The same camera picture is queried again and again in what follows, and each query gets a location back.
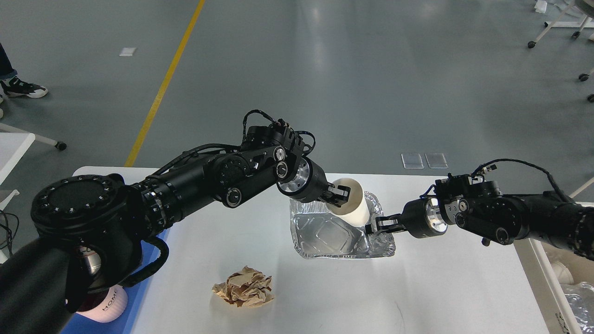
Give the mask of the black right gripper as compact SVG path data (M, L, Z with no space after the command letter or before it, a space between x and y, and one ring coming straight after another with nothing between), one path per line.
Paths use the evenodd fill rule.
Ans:
M439 201L429 197L408 202L401 214L377 216L375 222L364 227L366 235L407 231L413 237L428 238L441 236L448 228L441 215Z

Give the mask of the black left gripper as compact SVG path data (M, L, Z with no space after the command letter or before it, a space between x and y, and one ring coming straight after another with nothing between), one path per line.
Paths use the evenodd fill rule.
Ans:
M285 183L277 183L278 190L300 203L320 201L335 207L342 207L349 199L351 188L329 183L325 172L309 158L302 158L297 174Z

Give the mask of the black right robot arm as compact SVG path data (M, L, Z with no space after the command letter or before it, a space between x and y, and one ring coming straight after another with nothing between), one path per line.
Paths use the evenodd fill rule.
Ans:
M484 246L495 242L511 245L531 238L557 249L593 260L593 208L577 204L558 186L546 169L528 161L547 176L552 190L541 194L503 194L485 174L494 171L494 159L473 172L448 174L438 179L418 199L408 202L401 213L377 216L365 226L367 235L407 232L416 238L443 235L456 225L482 239Z

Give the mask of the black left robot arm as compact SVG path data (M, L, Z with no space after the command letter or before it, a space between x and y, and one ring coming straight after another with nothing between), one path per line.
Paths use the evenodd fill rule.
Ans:
M238 146L197 146L131 185L112 173L46 186L30 211L38 238L1 265L1 332L59 334L93 297L154 275L169 256L159 233L215 201L236 208L277 186L302 203L346 204L354 193L327 181L303 135L254 109Z

